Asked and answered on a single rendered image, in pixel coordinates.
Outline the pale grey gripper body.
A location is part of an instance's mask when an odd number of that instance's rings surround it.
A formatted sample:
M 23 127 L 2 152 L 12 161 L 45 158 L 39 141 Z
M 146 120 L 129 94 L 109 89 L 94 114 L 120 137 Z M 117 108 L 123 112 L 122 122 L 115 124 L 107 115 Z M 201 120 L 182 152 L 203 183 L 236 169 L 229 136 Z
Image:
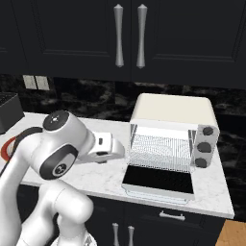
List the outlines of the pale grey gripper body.
M 80 155 L 80 163 L 97 162 L 102 163 L 108 160 L 117 160 L 125 157 L 125 148 L 117 139 L 110 137 L 99 137 L 96 139 L 92 149 L 84 155 Z

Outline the toaster oven glass door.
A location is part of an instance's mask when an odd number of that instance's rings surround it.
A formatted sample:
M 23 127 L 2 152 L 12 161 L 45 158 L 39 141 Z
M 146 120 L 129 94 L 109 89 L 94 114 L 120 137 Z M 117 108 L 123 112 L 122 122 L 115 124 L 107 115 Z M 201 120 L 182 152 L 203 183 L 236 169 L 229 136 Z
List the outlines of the toaster oven glass door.
M 122 187 L 128 191 L 194 200 L 194 190 L 189 173 L 129 165 Z

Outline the white toaster oven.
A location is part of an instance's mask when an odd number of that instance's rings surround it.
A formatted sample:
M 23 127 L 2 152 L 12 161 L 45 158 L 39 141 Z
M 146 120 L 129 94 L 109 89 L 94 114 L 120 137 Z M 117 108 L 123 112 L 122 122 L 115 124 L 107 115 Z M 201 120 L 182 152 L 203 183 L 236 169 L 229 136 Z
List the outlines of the white toaster oven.
M 129 154 L 135 135 L 187 140 L 191 154 L 190 175 L 201 168 L 195 165 L 196 159 L 205 159 L 207 167 L 210 166 L 220 134 L 211 102 L 205 97 L 142 93 L 137 97 L 130 126 Z M 204 135 L 205 127 L 212 127 L 213 134 Z M 209 143 L 211 152 L 201 153 L 197 149 L 200 142 Z

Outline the dark base cupboard door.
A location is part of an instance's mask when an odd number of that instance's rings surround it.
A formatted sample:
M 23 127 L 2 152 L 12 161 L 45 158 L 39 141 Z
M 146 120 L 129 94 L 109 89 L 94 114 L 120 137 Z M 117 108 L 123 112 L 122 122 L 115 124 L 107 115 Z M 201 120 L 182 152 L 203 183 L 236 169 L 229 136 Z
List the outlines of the dark base cupboard door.
M 90 196 L 94 210 L 86 221 L 87 230 L 98 246 L 114 246 L 113 223 L 118 225 L 118 242 L 124 246 L 124 206 L 120 201 Z
M 135 221 L 126 226 L 125 246 L 129 244 L 128 226 L 135 227 L 134 246 L 215 246 L 218 238 L 184 226 Z

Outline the dark drawer front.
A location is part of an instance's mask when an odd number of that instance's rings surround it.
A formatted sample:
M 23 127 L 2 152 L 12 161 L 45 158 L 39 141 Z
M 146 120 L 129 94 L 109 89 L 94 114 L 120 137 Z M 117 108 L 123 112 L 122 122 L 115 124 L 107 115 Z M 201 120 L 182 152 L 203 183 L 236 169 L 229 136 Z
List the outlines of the dark drawer front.
M 180 215 L 182 213 L 185 216 L 185 221 L 159 217 L 159 214 L 162 210 L 167 214 Z M 185 226 L 190 229 L 196 229 L 211 234 L 219 234 L 225 222 L 225 219 L 221 217 L 134 203 L 125 204 L 125 214 L 127 217 L 133 219 L 142 219 L 156 223 L 169 223 L 177 226 Z

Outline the red rimmed plate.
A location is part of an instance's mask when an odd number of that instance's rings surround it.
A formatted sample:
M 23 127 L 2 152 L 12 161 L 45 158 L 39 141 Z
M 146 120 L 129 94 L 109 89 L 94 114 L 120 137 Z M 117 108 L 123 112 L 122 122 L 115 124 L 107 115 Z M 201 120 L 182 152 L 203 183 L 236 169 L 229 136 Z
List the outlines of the red rimmed plate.
M 8 161 L 12 154 L 12 149 L 15 143 L 15 136 L 6 141 L 0 150 L 1 158 L 5 161 Z

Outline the black knife block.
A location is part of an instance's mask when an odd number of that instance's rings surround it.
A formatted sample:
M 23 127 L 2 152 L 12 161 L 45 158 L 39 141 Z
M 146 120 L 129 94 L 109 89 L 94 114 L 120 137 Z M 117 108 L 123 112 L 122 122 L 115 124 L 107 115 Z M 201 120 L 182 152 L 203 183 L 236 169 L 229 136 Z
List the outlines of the black knife block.
M 0 92 L 0 135 L 24 117 L 17 93 Z

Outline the beige wall outlet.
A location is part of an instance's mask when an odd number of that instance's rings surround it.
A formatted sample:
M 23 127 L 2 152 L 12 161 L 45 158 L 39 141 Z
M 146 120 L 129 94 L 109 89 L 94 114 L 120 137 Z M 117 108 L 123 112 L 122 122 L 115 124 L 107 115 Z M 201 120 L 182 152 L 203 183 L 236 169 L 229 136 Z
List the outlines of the beige wall outlet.
M 48 80 L 44 76 L 36 76 L 37 88 L 39 90 L 49 90 Z
M 24 75 L 24 84 L 27 89 L 37 89 L 36 81 L 34 76 Z

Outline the dark wall cupboard door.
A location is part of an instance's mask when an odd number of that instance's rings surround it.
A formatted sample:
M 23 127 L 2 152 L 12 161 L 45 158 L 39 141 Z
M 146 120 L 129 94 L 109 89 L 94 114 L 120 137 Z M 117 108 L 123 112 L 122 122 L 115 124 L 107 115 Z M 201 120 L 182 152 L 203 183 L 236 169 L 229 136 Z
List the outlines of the dark wall cupboard door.
M 117 67 L 113 7 L 123 7 Z M 0 74 L 131 80 L 131 0 L 0 0 Z
M 147 8 L 136 66 L 137 8 Z M 132 0 L 132 80 L 246 89 L 246 0 Z

